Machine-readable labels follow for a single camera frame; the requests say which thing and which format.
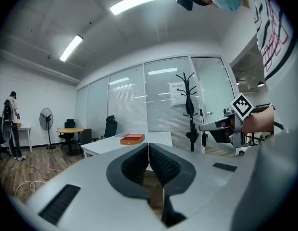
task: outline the paper sign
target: paper sign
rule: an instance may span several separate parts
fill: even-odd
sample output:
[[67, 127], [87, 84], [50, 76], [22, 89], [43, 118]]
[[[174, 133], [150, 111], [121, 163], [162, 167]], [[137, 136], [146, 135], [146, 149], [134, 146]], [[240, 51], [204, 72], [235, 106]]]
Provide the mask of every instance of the paper sign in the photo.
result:
[[254, 106], [251, 102], [244, 96], [243, 93], [240, 93], [231, 103], [230, 106], [237, 114], [237, 116], [243, 121], [249, 113], [253, 110]]
[[184, 82], [176, 82], [176, 83], [169, 83], [169, 89], [170, 89], [170, 96], [172, 99], [172, 105], [178, 105], [178, 104], [185, 104], [186, 103], [186, 96], [181, 95], [185, 94], [183, 91], [180, 90], [186, 90], [186, 87], [184, 85]]

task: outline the black coat stand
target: black coat stand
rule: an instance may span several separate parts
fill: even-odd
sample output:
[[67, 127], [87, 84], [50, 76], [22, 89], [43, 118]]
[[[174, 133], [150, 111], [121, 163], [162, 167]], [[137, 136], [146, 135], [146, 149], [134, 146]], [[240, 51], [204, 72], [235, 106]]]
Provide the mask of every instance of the black coat stand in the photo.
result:
[[198, 113], [194, 114], [194, 105], [192, 103], [192, 100], [191, 100], [191, 95], [194, 95], [197, 93], [194, 92], [194, 93], [191, 93], [191, 91], [196, 88], [196, 86], [194, 86], [191, 90], [189, 89], [189, 79], [193, 76], [193, 74], [191, 74], [187, 79], [186, 79], [186, 75], [185, 73], [183, 73], [183, 77], [180, 77], [179, 75], [176, 75], [178, 76], [179, 78], [181, 78], [183, 81], [184, 81], [184, 84], [185, 84], [185, 87], [186, 87], [186, 91], [184, 90], [180, 90], [180, 89], [177, 89], [178, 91], [182, 91], [184, 92], [185, 94], [181, 93], [181, 95], [184, 95], [186, 96], [186, 112], [187, 112], [187, 115], [183, 114], [184, 116], [189, 116], [190, 117], [190, 128], [191, 128], [191, 131], [190, 132], [187, 132], [186, 133], [186, 136], [189, 138], [189, 140], [191, 141], [191, 151], [193, 152], [194, 151], [194, 144], [199, 136], [199, 134], [197, 133], [197, 130], [195, 128], [195, 123], [194, 123], [194, 120], [193, 120], [193, 116], [196, 116], [198, 115]]

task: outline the black backpack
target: black backpack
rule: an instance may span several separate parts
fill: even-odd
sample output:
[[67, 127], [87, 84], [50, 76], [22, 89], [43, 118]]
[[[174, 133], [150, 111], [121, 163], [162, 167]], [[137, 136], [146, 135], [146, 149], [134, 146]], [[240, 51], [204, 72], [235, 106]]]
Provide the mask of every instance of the black backpack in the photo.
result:
[[10, 107], [10, 101], [8, 99], [6, 99], [4, 103], [4, 110], [3, 110], [2, 117], [4, 121], [11, 120], [11, 107]]

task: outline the shoe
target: shoe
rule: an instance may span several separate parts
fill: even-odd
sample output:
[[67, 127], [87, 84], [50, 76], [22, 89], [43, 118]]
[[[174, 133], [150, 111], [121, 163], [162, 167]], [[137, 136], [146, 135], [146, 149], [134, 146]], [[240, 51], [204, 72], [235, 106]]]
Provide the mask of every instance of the shoe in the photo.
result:
[[19, 161], [23, 161], [23, 160], [25, 160], [25, 159], [26, 159], [26, 156], [20, 156], [20, 157], [18, 158]]

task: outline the white shirt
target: white shirt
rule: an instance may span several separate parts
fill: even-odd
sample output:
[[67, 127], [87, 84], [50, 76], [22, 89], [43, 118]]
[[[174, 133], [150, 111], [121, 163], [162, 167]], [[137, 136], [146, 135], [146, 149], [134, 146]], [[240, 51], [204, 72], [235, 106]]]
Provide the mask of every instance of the white shirt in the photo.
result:
[[274, 106], [274, 133], [298, 128], [298, 37], [275, 0], [248, 0], [264, 77]]
[[14, 99], [13, 97], [9, 97], [8, 100], [10, 102], [10, 108], [11, 108], [11, 121], [13, 123], [18, 123], [18, 119], [15, 115], [15, 110], [18, 108], [16, 99]]

